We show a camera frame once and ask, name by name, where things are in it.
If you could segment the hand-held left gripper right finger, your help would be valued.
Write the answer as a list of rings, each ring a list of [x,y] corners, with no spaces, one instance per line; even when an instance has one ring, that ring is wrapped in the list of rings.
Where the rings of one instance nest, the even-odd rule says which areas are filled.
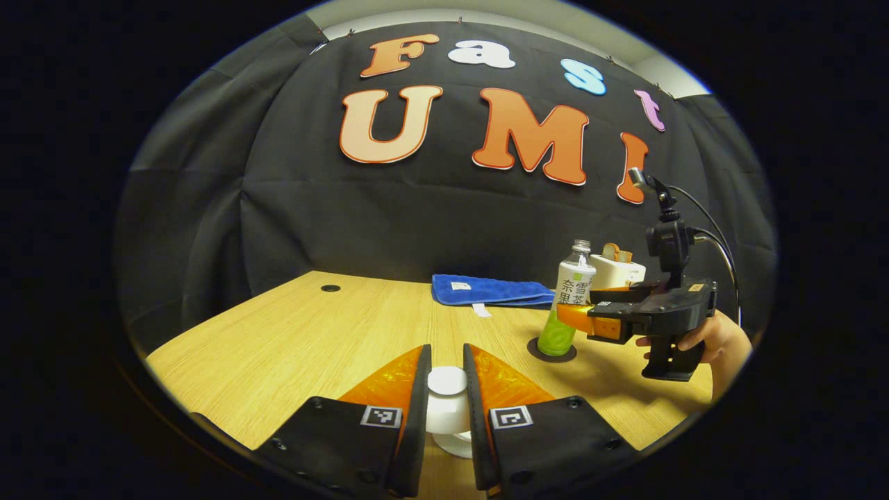
[[[475,483],[487,497],[582,497],[639,458],[583,397],[556,398],[472,344],[463,364]]]

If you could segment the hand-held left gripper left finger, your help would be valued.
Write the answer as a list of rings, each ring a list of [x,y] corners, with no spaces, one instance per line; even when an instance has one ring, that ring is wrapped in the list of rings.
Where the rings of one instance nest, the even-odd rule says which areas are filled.
[[[431,345],[423,344],[337,399],[310,397],[254,450],[254,458],[309,497],[416,497],[429,373]]]

